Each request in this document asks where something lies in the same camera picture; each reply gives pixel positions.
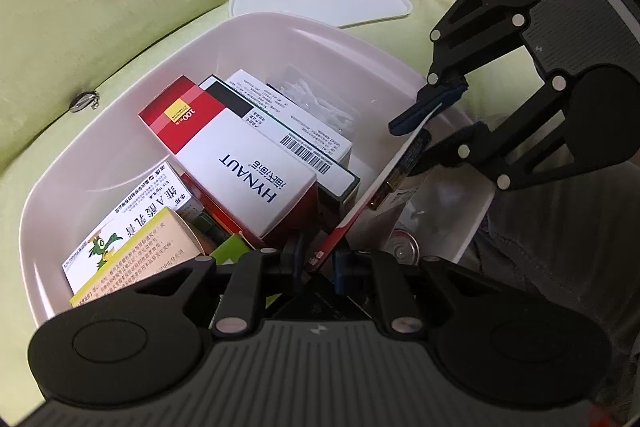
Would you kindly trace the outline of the white box green bird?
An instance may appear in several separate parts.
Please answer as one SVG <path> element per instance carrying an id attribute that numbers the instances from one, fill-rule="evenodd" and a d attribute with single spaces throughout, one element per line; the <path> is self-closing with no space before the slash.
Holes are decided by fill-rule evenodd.
<path id="1" fill-rule="evenodd" d="M 168 161 L 157 164 L 62 263 L 72 294 L 164 208 L 186 222 L 193 222 L 204 210 Z"/>

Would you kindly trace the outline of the red white Hynaut box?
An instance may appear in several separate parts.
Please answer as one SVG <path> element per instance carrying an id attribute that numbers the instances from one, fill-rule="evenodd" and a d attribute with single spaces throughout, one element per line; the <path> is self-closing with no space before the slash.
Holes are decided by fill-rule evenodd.
<path id="1" fill-rule="evenodd" d="M 314 170 L 235 113 L 224 96 L 182 76 L 139 118 L 250 239 L 272 246 L 317 224 Z"/>

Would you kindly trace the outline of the white green medicine box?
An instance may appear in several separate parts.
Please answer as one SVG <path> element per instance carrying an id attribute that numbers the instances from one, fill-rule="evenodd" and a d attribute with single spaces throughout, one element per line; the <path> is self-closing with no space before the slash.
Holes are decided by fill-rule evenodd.
<path id="1" fill-rule="evenodd" d="M 349 164 L 352 142 L 312 116 L 267 83 L 240 69 L 222 80 L 227 86 L 263 109 L 270 116 L 302 136 L 315 148 L 330 156 L 343 167 Z"/>

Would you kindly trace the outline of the green sofa cover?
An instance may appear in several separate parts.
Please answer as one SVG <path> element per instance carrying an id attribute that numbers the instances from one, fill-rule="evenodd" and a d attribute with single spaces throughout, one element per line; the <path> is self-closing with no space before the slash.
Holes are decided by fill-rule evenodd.
<path id="1" fill-rule="evenodd" d="M 425 72 L 428 32 L 452 0 L 410 0 L 409 16 L 355 35 Z M 1 0 L 1 415 L 17 423 L 41 395 L 26 350 L 35 329 L 18 254 L 25 200 L 43 171 L 96 117 L 73 114 L 86 90 L 102 104 L 222 22 L 228 0 Z"/>

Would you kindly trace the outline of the beige plastic storage bin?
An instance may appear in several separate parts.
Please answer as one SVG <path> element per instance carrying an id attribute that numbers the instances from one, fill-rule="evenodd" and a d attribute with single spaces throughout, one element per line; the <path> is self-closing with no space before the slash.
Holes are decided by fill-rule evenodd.
<path id="1" fill-rule="evenodd" d="M 375 212 L 366 199 L 409 146 L 388 122 L 407 108 L 423 80 L 414 69 L 348 32 L 277 14 L 243 15 L 192 39 L 119 95 L 70 142 L 27 197 L 20 223 L 23 281 L 43 323 L 70 307 L 62 265 L 80 242 L 170 152 L 141 111 L 180 77 L 201 81 L 245 70 L 280 86 L 298 72 L 314 92 L 340 98 L 356 116 L 348 167 L 360 184 L 349 204 L 309 205 L 284 220 L 319 246 L 341 229 L 350 245 L 381 246 L 396 225 L 416 233 L 424 254 L 458 261 L 480 225 L 494 186 L 471 167 L 437 167 L 399 207 Z"/>

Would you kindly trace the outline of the battery blister pack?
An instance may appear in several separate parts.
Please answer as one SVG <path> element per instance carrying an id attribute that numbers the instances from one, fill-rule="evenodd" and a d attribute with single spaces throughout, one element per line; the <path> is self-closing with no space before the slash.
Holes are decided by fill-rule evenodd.
<path id="1" fill-rule="evenodd" d="M 424 119 L 418 124 L 416 130 L 412 132 L 409 139 L 402 144 L 394 158 L 384 167 L 380 175 L 374 180 L 367 191 L 358 199 L 355 206 L 347 213 L 346 217 L 337 225 L 333 232 L 320 244 L 316 251 L 305 263 L 305 271 L 312 273 L 319 270 L 331 251 L 340 243 L 348 230 L 355 224 L 361 213 L 367 208 L 378 209 L 388 195 L 395 192 L 402 180 L 408 176 L 411 169 L 416 165 L 422 150 L 431 142 L 431 138 L 420 136 L 427 121 L 430 121 L 442 107 L 439 102 L 431 109 Z"/>

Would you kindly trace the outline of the clear bag cotton swabs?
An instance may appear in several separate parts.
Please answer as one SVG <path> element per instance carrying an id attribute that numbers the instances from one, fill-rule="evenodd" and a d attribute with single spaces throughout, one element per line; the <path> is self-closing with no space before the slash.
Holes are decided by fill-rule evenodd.
<path id="1" fill-rule="evenodd" d="M 266 83 L 345 138 L 354 137 L 360 114 L 333 89 L 292 65 L 270 75 Z"/>

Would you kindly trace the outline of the tan medicine box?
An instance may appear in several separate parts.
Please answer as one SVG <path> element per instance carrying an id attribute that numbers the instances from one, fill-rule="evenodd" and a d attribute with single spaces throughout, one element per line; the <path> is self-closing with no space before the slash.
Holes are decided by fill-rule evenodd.
<path id="1" fill-rule="evenodd" d="M 76 308 L 204 254 L 186 221 L 163 208 L 114 254 L 106 255 L 98 271 L 70 298 L 70 305 Z"/>

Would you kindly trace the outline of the white black barcode box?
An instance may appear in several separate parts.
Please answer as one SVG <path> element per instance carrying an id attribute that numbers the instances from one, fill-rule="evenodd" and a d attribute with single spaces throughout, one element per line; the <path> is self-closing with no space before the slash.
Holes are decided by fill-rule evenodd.
<path id="1" fill-rule="evenodd" d="M 222 80 L 211 75 L 200 83 L 200 88 L 232 109 L 282 150 L 314 170 L 323 220 L 330 227 L 337 225 L 355 204 L 360 184 L 358 176 L 348 166 L 343 167 L 285 124 L 227 87 Z"/>

